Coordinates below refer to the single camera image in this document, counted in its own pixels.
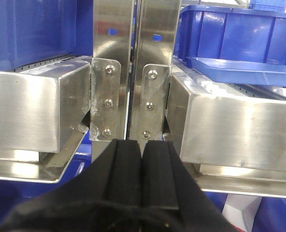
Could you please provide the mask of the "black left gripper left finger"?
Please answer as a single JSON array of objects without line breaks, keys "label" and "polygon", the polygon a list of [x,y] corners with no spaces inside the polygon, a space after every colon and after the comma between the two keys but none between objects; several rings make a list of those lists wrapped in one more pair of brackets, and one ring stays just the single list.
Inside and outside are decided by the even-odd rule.
[{"label": "black left gripper left finger", "polygon": [[113,140],[77,177],[17,204],[0,232],[137,232],[140,206],[139,145]]}]

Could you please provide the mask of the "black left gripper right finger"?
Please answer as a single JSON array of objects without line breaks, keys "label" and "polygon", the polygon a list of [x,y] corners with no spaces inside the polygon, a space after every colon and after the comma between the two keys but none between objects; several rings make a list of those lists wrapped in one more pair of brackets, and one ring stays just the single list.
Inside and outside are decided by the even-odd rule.
[{"label": "black left gripper right finger", "polygon": [[143,204],[170,217],[165,228],[179,232],[235,232],[201,190],[171,142],[149,141],[142,157]]}]

